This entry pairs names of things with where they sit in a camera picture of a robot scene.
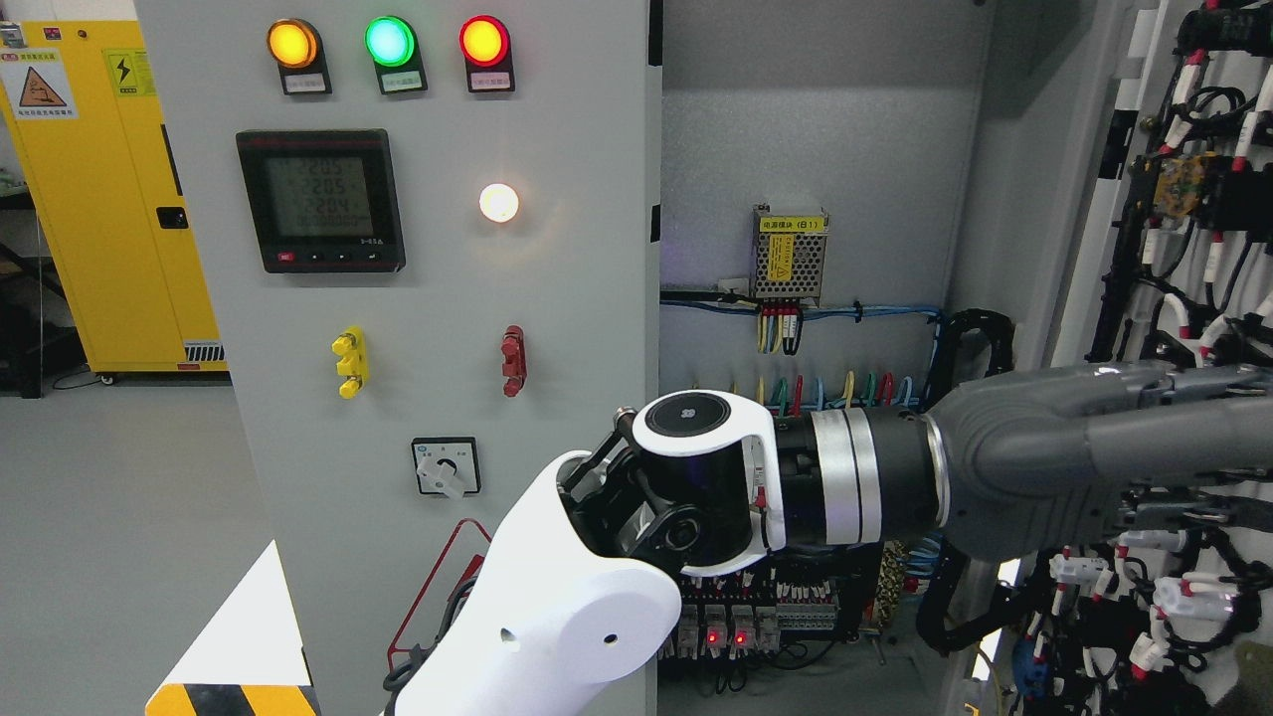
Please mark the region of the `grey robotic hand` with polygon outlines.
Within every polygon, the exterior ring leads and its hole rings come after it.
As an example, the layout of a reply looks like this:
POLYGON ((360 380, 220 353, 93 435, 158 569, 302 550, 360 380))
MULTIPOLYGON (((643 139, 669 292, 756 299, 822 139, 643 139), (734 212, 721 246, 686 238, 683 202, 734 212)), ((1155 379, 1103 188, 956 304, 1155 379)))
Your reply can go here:
POLYGON ((1270 371, 1136 361, 955 387, 927 419, 948 484, 946 538, 974 559, 1102 541, 1127 493, 1270 468, 1270 371))

